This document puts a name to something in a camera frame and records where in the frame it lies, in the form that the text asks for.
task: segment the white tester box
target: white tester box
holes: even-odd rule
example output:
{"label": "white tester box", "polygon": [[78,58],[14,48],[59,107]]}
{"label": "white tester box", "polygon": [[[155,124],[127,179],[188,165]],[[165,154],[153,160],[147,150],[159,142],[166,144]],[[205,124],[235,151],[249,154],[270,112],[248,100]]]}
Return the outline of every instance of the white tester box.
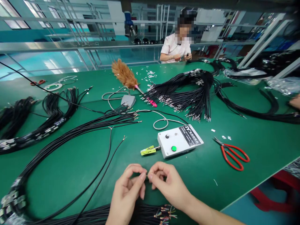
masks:
{"label": "white tester box", "polygon": [[158,133],[158,143],[161,147],[163,158],[172,157],[203,144],[192,125],[185,125]]}

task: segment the human hand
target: human hand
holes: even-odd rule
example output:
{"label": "human hand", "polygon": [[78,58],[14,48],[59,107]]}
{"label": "human hand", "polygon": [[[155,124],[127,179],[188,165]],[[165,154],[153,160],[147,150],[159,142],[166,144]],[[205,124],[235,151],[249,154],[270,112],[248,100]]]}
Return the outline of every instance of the human hand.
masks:
{"label": "human hand", "polygon": [[174,55],[174,59],[176,62],[181,61],[181,55],[180,54]]}
{"label": "human hand", "polygon": [[[140,175],[130,179],[133,173],[140,173]],[[116,181],[106,225],[129,224],[136,200],[139,196],[144,200],[146,173],[147,170],[140,164],[133,163],[127,166]]]}
{"label": "human hand", "polygon": [[165,198],[177,209],[184,211],[193,197],[173,165],[155,163],[148,173],[152,190],[158,188]]}
{"label": "human hand", "polygon": [[185,61],[191,60],[192,59],[192,54],[188,53],[188,56],[184,56]]}
{"label": "human hand", "polygon": [[300,94],[290,100],[290,105],[297,109],[300,109]]}

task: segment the blue floor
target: blue floor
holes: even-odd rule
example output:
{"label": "blue floor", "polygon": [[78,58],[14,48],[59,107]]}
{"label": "blue floor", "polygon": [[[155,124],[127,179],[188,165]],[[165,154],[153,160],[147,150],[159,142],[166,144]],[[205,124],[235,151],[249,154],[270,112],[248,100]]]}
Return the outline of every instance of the blue floor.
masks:
{"label": "blue floor", "polygon": [[[285,200],[286,193],[282,190],[275,189],[269,181],[261,184],[259,189],[273,201],[284,202]],[[298,224],[296,223],[296,215],[275,211],[263,212],[254,205],[255,202],[256,199],[251,194],[247,194],[222,212],[248,225]]]}
{"label": "blue floor", "polygon": [[[234,56],[237,54],[241,46],[228,46],[226,49],[226,54],[229,56]],[[80,51],[84,58],[88,68],[93,69],[92,63],[90,62],[87,54],[84,51]],[[141,61],[153,61],[154,57],[156,60],[159,57],[160,48],[140,48],[140,49],[116,49],[116,50],[100,50],[98,59],[95,52],[93,56],[97,65],[104,67],[99,67],[100,69],[108,69],[111,66],[113,60],[121,58],[125,63],[136,63]],[[60,73],[71,73],[71,72],[81,72],[86,71],[85,65],[80,59],[77,52],[48,52],[48,53],[22,53],[11,55],[17,62],[19,62],[26,70],[45,70],[51,69],[51,71],[39,71],[27,73],[22,70],[22,68],[6,56],[0,57],[0,61],[13,67],[20,71],[25,76],[41,76],[48,74],[60,74]],[[69,67],[77,67],[73,69],[64,69]],[[10,69],[0,65],[0,78],[9,74]],[[14,73],[11,74],[0,81],[13,80],[21,77],[20,75]],[[285,193],[274,189],[271,184],[267,181],[260,185],[260,188],[274,201],[283,201],[285,198]],[[293,224],[293,215],[279,212],[263,212],[256,208],[254,205],[254,200],[250,194],[245,195],[231,206],[227,207],[223,212],[230,215],[246,224],[255,225],[289,225]]]}

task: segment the pink handle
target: pink handle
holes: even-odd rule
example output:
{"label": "pink handle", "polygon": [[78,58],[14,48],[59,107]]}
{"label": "pink handle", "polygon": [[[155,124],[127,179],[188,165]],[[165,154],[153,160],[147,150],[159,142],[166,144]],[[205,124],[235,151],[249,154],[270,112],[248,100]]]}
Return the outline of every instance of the pink handle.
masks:
{"label": "pink handle", "polygon": [[[134,87],[135,87],[136,89],[138,89],[138,90],[140,91],[140,93],[142,93],[142,94],[145,96],[144,92],[142,92],[142,90],[138,87],[138,85],[135,85]],[[150,102],[150,104],[151,104],[153,107],[157,107],[157,104],[156,104],[153,100],[151,100],[151,99],[149,99],[149,98],[147,98],[147,100]]]}

